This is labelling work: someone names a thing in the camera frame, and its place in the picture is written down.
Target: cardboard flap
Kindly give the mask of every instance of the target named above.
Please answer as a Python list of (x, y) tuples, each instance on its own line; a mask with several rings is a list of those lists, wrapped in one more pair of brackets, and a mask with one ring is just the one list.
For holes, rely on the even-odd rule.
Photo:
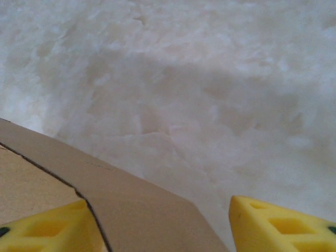
[(3, 119), (0, 144), (75, 188), (113, 251), (228, 251), (186, 199)]

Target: yellow plastic piece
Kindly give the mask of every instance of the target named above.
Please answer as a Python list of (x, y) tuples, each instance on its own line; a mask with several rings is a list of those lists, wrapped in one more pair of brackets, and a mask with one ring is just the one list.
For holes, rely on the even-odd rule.
[(103, 240), (85, 200), (0, 226), (0, 252), (101, 252)]
[(336, 252), (336, 223), (244, 196), (229, 220), (237, 252)]

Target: black dot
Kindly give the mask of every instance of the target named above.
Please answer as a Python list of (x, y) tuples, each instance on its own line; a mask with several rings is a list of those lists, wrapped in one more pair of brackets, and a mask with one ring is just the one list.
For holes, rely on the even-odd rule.
[(9, 227), (0, 227), (0, 238), (10, 231)]
[(334, 234), (336, 234), (336, 227), (330, 226), (328, 227), (330, 231), (332, 231)]

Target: brown cardboard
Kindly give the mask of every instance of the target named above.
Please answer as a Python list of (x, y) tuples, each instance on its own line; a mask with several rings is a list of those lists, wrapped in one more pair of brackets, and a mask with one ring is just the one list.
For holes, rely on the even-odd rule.
[(3, 119), (0, 144), (85, 198), (110, 250), (228, 251), (186, 199)]

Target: cardboard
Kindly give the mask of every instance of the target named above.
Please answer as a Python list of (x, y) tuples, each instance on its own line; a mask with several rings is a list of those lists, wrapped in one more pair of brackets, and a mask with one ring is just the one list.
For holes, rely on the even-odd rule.
[(184, 198), (3, 119), (0, 144), (85, 198), (110, 251), (228, 251)]

